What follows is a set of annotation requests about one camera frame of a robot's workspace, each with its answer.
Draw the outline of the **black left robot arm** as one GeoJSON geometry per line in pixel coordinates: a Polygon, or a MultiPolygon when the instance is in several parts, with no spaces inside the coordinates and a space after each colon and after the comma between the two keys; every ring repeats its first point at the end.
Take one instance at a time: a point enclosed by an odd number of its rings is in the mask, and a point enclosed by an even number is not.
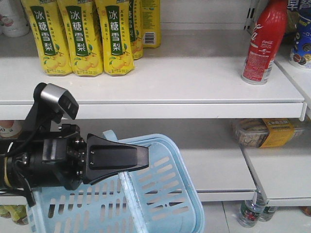
{"type": "Polygon", "coordinates": [[[144,146],[113,142],[88,134],[77,125],[62,124],[56,132],[30,133],[0,142],[0,186],[3,189],[33,190],[63,187],[76,190],[80,184],[96,184],[120,172],[149,165],[144,146]]]}

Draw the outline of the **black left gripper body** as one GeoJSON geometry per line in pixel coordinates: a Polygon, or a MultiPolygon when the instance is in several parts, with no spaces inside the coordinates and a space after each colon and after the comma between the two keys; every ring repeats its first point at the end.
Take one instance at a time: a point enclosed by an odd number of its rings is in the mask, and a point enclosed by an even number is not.
{"type": "Polygon", "coordinates": [[[82,182],[83,156],[86,143],[80,127],[62,124],[57,132],[40,133],[26,147],[30,156],[24,174],[31,188],[64,187],[75,190],[82,182]]]}

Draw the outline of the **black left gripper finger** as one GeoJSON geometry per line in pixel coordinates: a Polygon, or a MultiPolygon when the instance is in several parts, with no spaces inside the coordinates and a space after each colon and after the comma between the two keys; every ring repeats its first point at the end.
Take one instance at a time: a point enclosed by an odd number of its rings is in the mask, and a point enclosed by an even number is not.
{"type": "Polygon", "coordinates": [[[149,166],[149,149],[113,142],[88,134],[82,181],[94,185],[120,172],[136,171],[149,166]]]}

